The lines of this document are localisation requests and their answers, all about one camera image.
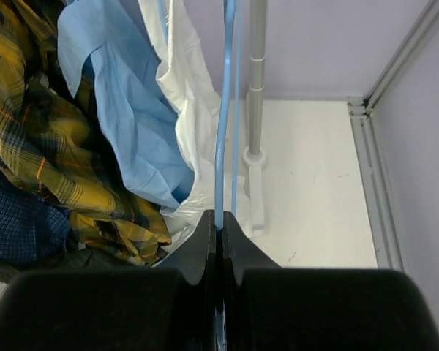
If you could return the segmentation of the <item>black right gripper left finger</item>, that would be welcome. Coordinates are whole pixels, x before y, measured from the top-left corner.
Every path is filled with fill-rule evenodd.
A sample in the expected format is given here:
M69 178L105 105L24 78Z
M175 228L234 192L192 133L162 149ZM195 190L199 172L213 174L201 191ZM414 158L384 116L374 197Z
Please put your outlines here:
M193 234L153 272L161 284L156 307L154 350L214 350L214 212L205 211Z

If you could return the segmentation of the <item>white shirt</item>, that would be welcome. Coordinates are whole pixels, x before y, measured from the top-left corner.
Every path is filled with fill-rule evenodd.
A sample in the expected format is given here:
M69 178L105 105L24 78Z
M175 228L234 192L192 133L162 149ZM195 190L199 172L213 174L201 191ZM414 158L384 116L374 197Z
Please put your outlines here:
M220 96L214 90L195 27L182 1L140 1L140 12L160 65L162 92L178 113L176 141L195 173L190 194L175 210L161 214L172 235L172 254L194 232L204 211L214 208L214 158Z

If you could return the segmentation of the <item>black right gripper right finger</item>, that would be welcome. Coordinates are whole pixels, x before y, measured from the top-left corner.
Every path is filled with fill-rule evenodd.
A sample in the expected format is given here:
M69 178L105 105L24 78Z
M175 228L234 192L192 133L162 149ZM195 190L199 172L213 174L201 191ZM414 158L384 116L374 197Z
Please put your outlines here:
M221 248L225 349L254 350L257 325L271 310L266 274L279 266L244 234L231 212L224 213Z

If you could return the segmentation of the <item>dark pinstriped shirt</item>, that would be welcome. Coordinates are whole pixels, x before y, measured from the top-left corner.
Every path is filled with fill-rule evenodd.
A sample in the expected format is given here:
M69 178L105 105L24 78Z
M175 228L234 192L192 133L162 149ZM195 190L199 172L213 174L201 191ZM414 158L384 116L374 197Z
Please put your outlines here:
M120 259L98 248L78 243L73 234L67 238L65 249L65 252L38 258L37 261L30 263L9 263L0 259L0 281L8 283L24 271L89 271L114 267L147 268L147 265L137 265L131 260Z

